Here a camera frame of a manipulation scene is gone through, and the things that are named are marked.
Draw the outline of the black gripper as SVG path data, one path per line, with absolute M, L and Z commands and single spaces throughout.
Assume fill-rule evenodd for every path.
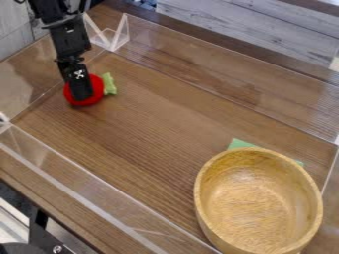
M 57 66 L 64 81 L 69 84 L 76 101 L 93 95 L 84 58 L 79 56 L 91 49 L 85 29 L 84 12 L 73 11 L 67 0 L 28 0 L 35 17 L 49 31 L 57 53 Z

